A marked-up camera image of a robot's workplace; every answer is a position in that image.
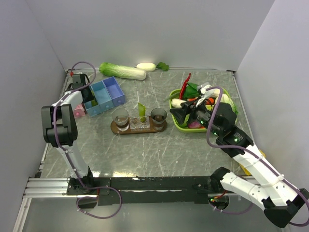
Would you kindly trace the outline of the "dark glass cup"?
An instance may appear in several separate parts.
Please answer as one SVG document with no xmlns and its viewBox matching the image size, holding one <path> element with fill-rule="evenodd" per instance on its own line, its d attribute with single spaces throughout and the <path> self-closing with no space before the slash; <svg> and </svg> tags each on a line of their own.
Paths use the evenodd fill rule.
<svg viewBox="0 0 309 232">
<path fill-rule="evenodd" d="M 161 131 L 167 118 L 167 112 L 163 108 L 155 108 L 151 111 L 150 116 L 153 122 L 153 128 L 156 131 Z"/>
</svg>

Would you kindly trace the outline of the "green toothpaste tube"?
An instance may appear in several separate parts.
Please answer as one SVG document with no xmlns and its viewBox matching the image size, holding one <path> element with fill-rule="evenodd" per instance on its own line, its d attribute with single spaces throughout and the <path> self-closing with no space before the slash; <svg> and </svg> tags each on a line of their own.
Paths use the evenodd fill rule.
<svg viewBox="0 0 309 232">
<path fill-rule="evenodd" d="M 138 103 L 138 112 L 139 112 L 139 119 L 142 123 L 144 123 L 146 121 L 145 111 L 146 111 L 145 106 L 139 102 Z"/>
<path fill-rule="evenodd" d="M 98 105 L 97 101 L 95 99 L 91 100 L 91 106 L 94 107 Z"/>
</svg>

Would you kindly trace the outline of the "clear textured plastic holder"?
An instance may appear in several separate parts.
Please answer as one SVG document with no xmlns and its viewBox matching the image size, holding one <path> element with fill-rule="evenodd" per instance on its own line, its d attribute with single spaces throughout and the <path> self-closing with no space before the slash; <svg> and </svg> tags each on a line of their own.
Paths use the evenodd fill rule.
<svg viewBox="0 0 309 232">
<path fill-rule="evenodd" d="M 149 131 L 150 121 L 148 117 L 132 117 L 129 126 L 132 131 Z"/>
</svg>

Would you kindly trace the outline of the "frosted clear glass cup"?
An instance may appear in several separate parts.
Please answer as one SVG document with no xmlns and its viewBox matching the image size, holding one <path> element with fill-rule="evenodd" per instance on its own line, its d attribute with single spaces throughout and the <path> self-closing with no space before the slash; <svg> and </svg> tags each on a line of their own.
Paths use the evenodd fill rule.
<svg viewBox="0 0 309 232">
<path fill-rule="evenodd" d="M 118 130 L 126 131 L 129 128 L 129 114 L 126 109 L 116 109 L 112 114 Z"/>
</svg>

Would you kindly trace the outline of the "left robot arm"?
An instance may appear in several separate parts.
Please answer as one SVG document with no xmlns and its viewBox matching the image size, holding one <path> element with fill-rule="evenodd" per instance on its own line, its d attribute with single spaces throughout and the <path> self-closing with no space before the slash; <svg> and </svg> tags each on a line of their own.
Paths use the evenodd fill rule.
<svg viewBox="0 0 309 232">
<path fill-rule="evenodd" d="M 70 171 L 69 185 L 84 194 L 90 194 L 95 190 L 96 183 L 77 146 L 78 129 L 73 111 L 78 105 L 94 97 L 86 74 L 72 73 L 71 76 L 72 84 L 64 96 L 41 109 L 43 138 L 65 160 Z"/>
</svg>

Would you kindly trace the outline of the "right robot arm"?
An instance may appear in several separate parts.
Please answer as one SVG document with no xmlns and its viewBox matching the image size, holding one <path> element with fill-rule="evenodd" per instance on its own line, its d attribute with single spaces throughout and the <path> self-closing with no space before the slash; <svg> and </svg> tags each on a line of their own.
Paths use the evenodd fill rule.
<svg viewBox="0 0 309 232">
<path fill-rule="evenodd" d="M 171 107 L 179 124 L 196 121 L 217 139 L 209 146 L 223 150 L 258 182 L 252 184 L 221 167 L 212 174 L 215 192 L 232 191 L 261 208 L 267 219 L 280 228 L 293 225 L 292 219 L 303 205 L 308 205 L 309 193 L 291 184 L 260 152 L 253 140 L 235 122 L 237 115 L 228 103 L 217 103 L 212 110 L 196 101 L 181 102 Z"/>
</svg>

